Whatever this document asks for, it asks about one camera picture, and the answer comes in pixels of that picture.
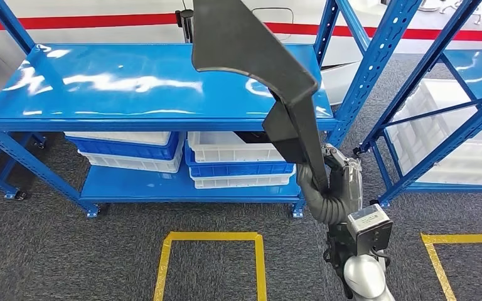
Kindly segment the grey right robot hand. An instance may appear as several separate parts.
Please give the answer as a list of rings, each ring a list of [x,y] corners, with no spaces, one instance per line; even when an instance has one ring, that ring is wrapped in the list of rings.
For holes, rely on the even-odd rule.
[[[324,224],[339,224],[358,211],[363,202],[362,167],[359,159],[346,157],[331,144],[321,146],[324,163],[330,168],[329,188],[320,191],[308,164],[296,166],[296,182],[300,186],[311,216]]]

